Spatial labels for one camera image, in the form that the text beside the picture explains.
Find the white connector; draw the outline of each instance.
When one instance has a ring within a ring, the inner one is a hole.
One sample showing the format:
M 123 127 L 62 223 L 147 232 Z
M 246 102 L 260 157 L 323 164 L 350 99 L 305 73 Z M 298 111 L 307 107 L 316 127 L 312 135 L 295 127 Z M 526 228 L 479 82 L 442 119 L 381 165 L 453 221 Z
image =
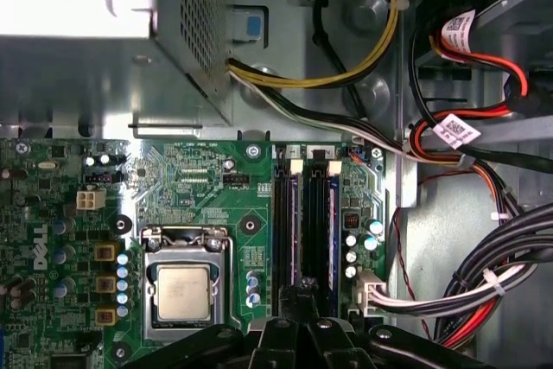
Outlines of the white connector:
M 105 207 L 105 189 L 80 190 L 77 192 L 77 209 L 97 211 Z
M 369 304 L 369 292 L 371 288 L 380 287 L 383 292 L 386 292 L 386 283 L 374 275 L 372 271 L 362 270 L 357 277 L 357 281 L 353 286 L 353 298 L 363 310 L 363 316 L 369 317 L 373 315 L 377 307 Z

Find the cable tie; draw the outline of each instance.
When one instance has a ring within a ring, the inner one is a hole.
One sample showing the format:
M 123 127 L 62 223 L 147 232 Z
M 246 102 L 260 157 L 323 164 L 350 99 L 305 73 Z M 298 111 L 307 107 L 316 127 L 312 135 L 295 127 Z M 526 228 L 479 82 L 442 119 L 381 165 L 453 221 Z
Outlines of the cable tie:
M 505 212 L 492 212 L 492 220 L 509 219 L 509 213 Z
M 461 276 L 456 272 L 451 276 L 463 289 L 468 289 L 468 281 L 461 278 Z
M 498 276 L 496 276 L 492 270 L 486 268 L 484 272 L 482 272 L 482 275 L 486 282 L 491 284 L 501 297 L 505 295 L 505 290 L 501 287 Z
M 389 9 L 407 10 L 410 7 L 409 0 L 396 0 L 388 5 Z

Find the white wire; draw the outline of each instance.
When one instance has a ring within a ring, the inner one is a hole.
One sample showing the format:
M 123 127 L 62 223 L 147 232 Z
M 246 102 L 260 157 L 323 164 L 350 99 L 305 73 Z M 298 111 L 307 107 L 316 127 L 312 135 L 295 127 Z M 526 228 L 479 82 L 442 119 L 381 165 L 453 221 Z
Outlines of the white wire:
M 520 265 L 513 265 L 511 268 L 503 272 L 499 277 L 498 281 L 500 283 L 503 283 L 504 281 L 516 276 L 523 268 L 525 267 L 524 264 Z M 479 288 L 473 289 L 470 291 L 467 291 L 466 293 L 459 294 L 457 296 L 451 296 L 446 298 L 441 298 L 438 300 L 428 300 L 423 302 L 413 302 L 410 300 L 400 300 L 397 298 L 391 298 L 388 296 L 385 296 L 384 294 L 378 292 L 376 288 L 370 287 L 369 288 L 369 301 L 375 302 L 377 304 L 382 304 L 386 307 L 390 308 L 403 308 L 403 307 L 413 307 L 413 306 L 425 306 L 425 305 L 438 305 L 441 303 L 447 303 L 454 300 L 459 300 L 465 297 L 474 296 L 481 292 L 487 291 L 489 289 L 493 289 L 494 283 L 485 283 L 482 284 Z
M 409 159 L 409 160 L 412 160 L 412 161 L 415 161 L 415 162 L 430 163 L 430 164 L 435 164 L 435 163 L 442 164 L 441 162 L 430 161 L 430 160 L 426 160 L 426 159 L 421 159 L 420 157 L 408 155 L 407 153 L 404 153 L 402 150 L 395 149 L 395 148 L 391 147 L 389 144 L 384 143 L 382 140 L 375 137 L 374 135 L 372 135 L 372 134 L 370 134 L 366 131 L 357 129 L 355 127 L 350 127 L 350 126 L 343 125 L 343 124 L 327 123 L 327 122 L 323 122 L 323 121 L 312 120 L 310 118 L 305 118 L 305 117 L 301 117 L 301 116 L 296 116 L 296 114 L 291 114 L 291 113 L 285 111 L 282 107 L 280 107 L 277 103 L 275 103 L 269 97 L 267 97 L 259 88 L 257 88 L 257 86 L 252 84 L 250 81 L 243 80 L 242 78 L 240 78 L 237 74 L 235 74 L 232 71 L 230 72 L 230 74 L 237 82 L 239 82 L 243 86 L 246 86 L 247 88 L 252 90 L 259 97 L 261 97 L 267 104 L 269 104 L 271 107 L 273 107 L 275 110 L 277 110 L 279 113 L 283 114 L 287 118 L 290 118 L 290 119 L 293 119 L 293 120 L 298 121 L 300 123 L 308 124 L 308 125 L 311 125 L 311 126 L 314 126 L 314 127 L 319 127 L 319 128 L 326 127 L 330 130 L 341 130 L 341 131 L 345 131 L 347 133 L 353 134 L 354 136 L 363 137 L 365 140 L 376 144 L 378 147 L 381 147 L 384 150 L 388 150 L 391 153 L 394 153 L 398 156 L 404 157 L 406 159 Z

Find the integrated circuit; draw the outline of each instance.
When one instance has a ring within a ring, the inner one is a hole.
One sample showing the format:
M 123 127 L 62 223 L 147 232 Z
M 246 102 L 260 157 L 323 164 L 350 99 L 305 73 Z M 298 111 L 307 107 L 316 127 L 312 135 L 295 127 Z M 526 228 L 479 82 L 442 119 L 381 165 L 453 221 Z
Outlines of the integrated circuit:
M 209 265 L 161 265 L 156 285 L 159 321 L 211 319 Z

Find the yellow wire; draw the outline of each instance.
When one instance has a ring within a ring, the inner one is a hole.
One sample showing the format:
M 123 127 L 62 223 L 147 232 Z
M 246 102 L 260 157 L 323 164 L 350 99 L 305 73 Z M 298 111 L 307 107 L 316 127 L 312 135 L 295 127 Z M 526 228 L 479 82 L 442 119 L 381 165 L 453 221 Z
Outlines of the yellow wire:
M 398 11 L 397 11 L 397 0 L 390 0 L 390 16 L 388 18 L 388 23 L 386 23 L 385 30 L 380 36 L 376 47 L 371 51 L 371 53 L 361 61 L 355 68 L 349 70 L 346 73 L 341 73 L 339 75 L 325 77 L 325 78 L 315 78 L 311 80 L 290 80 L 290 79 L 275 79 L 271 77 L 264 76 L 262 74 L 251 73 L 245 71 L 234 65 L 230 65 L 230 69 L 239 75 L 241 78 L 250 81 L 253 84 L 260 86 L 271 86 L 273 88 L 310 88 L 315 86 L 323 86 L 325 84 L 342 81 L 350 76 L 357 75 L 363 72 L 365 69 L 374 64 L 382 54 L 386 51 L 390 45 L 391 38 L 394 36 L 397 26 Z

